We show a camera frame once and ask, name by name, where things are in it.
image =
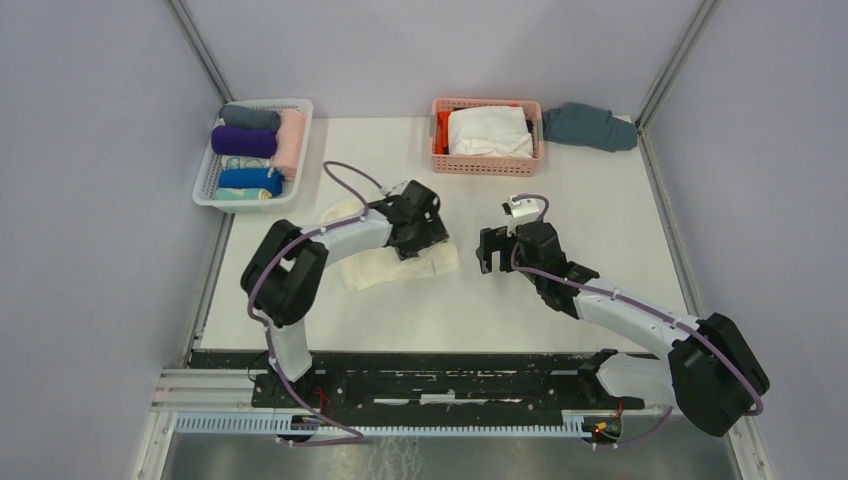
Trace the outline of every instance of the pink rolled towel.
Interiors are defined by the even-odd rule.
[[[286,108],[280,117],[283,121],[277,130],[277,152],[271,157],[271,166],[291,181],[297,176],[306,116],[293,108]]]

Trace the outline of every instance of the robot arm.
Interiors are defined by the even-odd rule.
[[[299,379],[312,365],[304,317],[315,302],[327,266],[382,247],[393,247],[398,257],[405,260],[448,239],[438,213],[438,195],[414,180],[396,186],[386,198],[368,206],[368,214],[358,222],[335,229],[319,225],[301,230],[288,220],[274,223],[242,274],[241,287],[250,293],[283,247],[303,235],[303,231],[321,230],[284,257],[293,262],[290,268],[276,265],[271,270],[254,305],[270,320],[268,335],[289,380]]]
[[[685,327],[708,338],[759,395],[768,390],[768,377],[729,318],[713,314],[704,320],[668,312],[625,294],[598,272],[566,258],[553,226],[537,221],[540,209],[535,200],[512,197],[503,208],[510,216],[509,224],[480,232],[477,257],[482,273],[492,271],[492,255],[497,252],[500,270],[511,272],[513,266],[518,267],[553,310],[612,330],[656,357],[604,350],[579,371],[589,390],[603,389],[615,397],[637,397],[678,407],[705,432],[723,435],[750,410],[753,399],[709,350],[684,331]],[[570,285],[554,278],[568,280]],[[672,328],[652,312],[679,325]]]

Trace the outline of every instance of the gray wall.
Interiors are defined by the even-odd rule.
[[[635,115],[698,0],[187,3],[236,98],[403,117],[446,96]]]
[[[158,0],[0,2],[0,91],[2,476],[126,478],[220,219],[191,202],[219,103]]]
[[[709,309],[772,379],[779,478],[845,478],[848,2],[728,0],[650,137]]]

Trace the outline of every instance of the purple rolled towel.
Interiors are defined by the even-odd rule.
[[[219,125],[212,130],[212,150],[221,155],[271,158],[277,151],[277,132]]]

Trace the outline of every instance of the plastic basket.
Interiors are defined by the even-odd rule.
[[[206,153],[194,182],[192,199],[198,205],[208,205],[227,213],[260,213],[285,210],[287,203],[297,195],[300,179],[303,177],[303,160],[306,158],[306,146],[309,140],[309,129],[312,126],[312,102],[301,98],[274,98],[268,100],[244,100],[231,102],[228,105],[260,110],[276,110],[282,112],[293,108],[306,116],[306,128],[303,130],[303,143],[300,148],[300,159],[297,162],[298,174],[293,181],[283,184],[283,193],[268,200],[215,200],[215,190],[218,189],[218,177],[221,175],[221,156],[212,150],[212,143],[206,144]]]
[[[443,155],[436,151],[436,138],[439,125],[438,112],[456,108],[514,106],[524,109],[524,117],[533,122],[533,158],[484,157],[479,155]],[[542,107],[537,102],[522,100],[490,100],[481,98],[438,98],[433,101],[433,117],[430,123],[430,155],[433,158],[433,171],[436,173],[466,173],[470,175],[505,175],[511,177],[532,177],[536,167],[545,157],[545,144],[541,141]]]

